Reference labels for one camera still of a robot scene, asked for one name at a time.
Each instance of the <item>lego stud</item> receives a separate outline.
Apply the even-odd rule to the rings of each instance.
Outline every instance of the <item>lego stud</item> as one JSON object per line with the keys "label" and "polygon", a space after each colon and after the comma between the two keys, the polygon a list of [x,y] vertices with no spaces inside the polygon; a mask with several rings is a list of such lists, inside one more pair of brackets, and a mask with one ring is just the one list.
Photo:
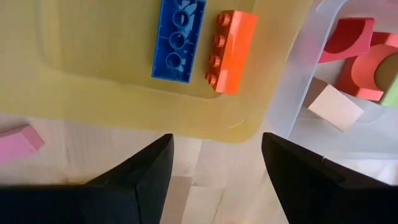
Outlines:
{"label": "lego stud", "polygon": [[166,57],[166,65],[171,68],[178,68],[181,65],[182,59],[177,53],[170,53]]}
{"label": "lego stud", "polygon": [[225,36],[223,35],[215,35],[214,36],[214,46],[216,47],[224,47],[225,46]]}
{"label": "lego stud", "polygon": [[184,10],[175,11],[173,14],[173,23],[178,28],[184,28],[189,23],[189,15]]}
{"label": "lego stud", "polygon": [[211,74],[210,72],[208,72],[206,74],[206,80],[209,83],[209,85],[214,86],[217,82],[217,78],[215,75]]}
{"label": "lego stud", "polygon": [[222,12],[217,16],[217,23],[220,26],[228,26],[230,22],[231,16],[226,12]]}
{"label": "lego stud", "polygon": [[213,67],[219,67],[221,64],[221,58],[218,55],[210,55],[210,59],[209,59],[210,65]]}
{"label": "lego stud", "polygon": [[174,32],[170,38],[169,43],[174,49],[180,49],[185,45],[185,37],[180,32]]}

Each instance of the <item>toy block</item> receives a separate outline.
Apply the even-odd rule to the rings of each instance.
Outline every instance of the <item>toy block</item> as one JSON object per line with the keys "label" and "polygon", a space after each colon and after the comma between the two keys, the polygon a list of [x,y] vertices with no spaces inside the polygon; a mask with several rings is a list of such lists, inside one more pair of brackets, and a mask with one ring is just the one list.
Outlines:
{"label": "toy block", "polygon": [[398,54],[392,54],[380,63],[374,81],[384,91],[379,104],[398,107]]}
{"label": "toy block", "polygon": [[395,52],[398,48],[379,44],[372,46],[365,55],[349,58],[335,87],[351,96],[379,101],[384,92],[376,85],[375,72],[379,64]]}
{"label": "toy block", "polygon": [[162,0],[152,77],[189,83],[205,0]]}
{"label": "toy block", "polygon": [[313,78],[304,107],[341,131],[349,129],[364,111],[326,82]]}
{"label": "toy block", "polygon": [[392,47],[398,47],[398,34],[387,32],[373,32],[371,46],[385,44]]}
{"label": "toy block", "polygon": [[24,126],[0,134],[0,162],[27,157],[44,145],[32,126]]}
{"label": "toy block", "polygon": [[370,48],[373,26],[373,18],[340,19],[323,49],[319,63],[366,54]]}
{"label": "toy block", "polygon": [[224,11],[217,17],[211,68],[206,79],[218,93],[236,94],[257,24],[257,15],[241,11]]}

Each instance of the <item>wooden floor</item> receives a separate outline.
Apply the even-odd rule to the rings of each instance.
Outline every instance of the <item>wooden floor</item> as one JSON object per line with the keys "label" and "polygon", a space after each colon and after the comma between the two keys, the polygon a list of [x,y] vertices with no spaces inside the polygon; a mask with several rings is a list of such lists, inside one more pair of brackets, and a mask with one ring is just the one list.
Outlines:
{"label": "wooden floor", "polygon": [[[161,133],[0,114],[0,130],[31,124],[46,142],[32,157],[0,166],[0,184],[84,183]],[[261,132],[242,144],[175,136],[162,224],[287,223],[261,155]],[[395,161],[338,161],[388,183]]]}

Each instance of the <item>pink wooden block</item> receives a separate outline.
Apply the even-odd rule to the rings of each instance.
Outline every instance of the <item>pink wooden block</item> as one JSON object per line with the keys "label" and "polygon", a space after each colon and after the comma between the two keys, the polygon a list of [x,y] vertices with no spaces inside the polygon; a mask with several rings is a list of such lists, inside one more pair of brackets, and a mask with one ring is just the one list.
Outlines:
{"label": "pink wooden block", "polygon": [[36,130],[28,125],[0,134],[0,162],[27,157],[37,152],[44,142]]}

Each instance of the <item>red wooden block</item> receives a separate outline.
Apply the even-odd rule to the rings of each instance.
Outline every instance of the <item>red wooden block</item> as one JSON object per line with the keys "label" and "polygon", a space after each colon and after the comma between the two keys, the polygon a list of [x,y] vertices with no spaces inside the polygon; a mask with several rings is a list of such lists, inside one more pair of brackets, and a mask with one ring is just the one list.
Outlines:
{"label": "red wooden block", "polygon": [[385,44],[392,47],[398,47],[398,34],[387,32],[373,32],[371,46]]}
{"label": "red wooden block", "polygon": [[319,63],[366,54],[370,48],[373,26],[373,18],[340,19]]}
{"label": "red wooden block", "polygon": [[351,96],[379,101],[384,92],[374,81],[375,72],[386,57],[396,52],[397,47],[379,44],[372,46],[366,55],[349,58],[335,87]]}

